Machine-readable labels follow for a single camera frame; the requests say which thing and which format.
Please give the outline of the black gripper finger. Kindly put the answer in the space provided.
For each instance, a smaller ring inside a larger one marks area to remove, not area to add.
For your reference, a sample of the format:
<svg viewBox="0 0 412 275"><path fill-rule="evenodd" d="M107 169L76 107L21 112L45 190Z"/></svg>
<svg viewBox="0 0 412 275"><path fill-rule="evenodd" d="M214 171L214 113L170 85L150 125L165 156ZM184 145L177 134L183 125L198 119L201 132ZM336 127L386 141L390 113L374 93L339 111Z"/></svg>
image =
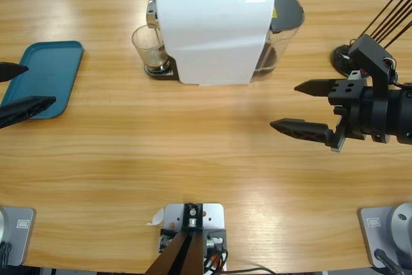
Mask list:
<svg viewBox="0 0 412 275"><path fill-rule="evenodd" d="M28 120L47 110L54 102L54 96L29 96L13 100L1 106L1 128Z"/></svg>
<svg viewBox="0 0 412 275"><path fill-rule="evenodd" d="M21 64L0 62L0 82L10 81L28 70L27 66Z"/></svg>

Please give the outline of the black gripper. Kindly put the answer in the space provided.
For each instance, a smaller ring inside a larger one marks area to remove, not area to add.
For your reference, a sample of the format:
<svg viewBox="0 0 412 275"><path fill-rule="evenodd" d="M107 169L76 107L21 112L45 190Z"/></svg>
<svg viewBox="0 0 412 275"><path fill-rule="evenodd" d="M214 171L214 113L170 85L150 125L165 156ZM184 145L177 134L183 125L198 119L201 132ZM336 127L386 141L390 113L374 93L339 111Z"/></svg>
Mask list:
<svg viewBox="0 0 412 275"><path fill-rule="evenodd" d="M385 98L376 85L368 86L363 71L353 70L346 79L312 79L297 85L296 91L313 97L327 97L334 113L341 118L333 132L327 124L301 119L279 119L270 122L278 132L292 138L309 140L330 146L339 152L347 138L364 140L367 135L378 142L385 141L384 133L373 128L375 117L385 120Z"/></svg>

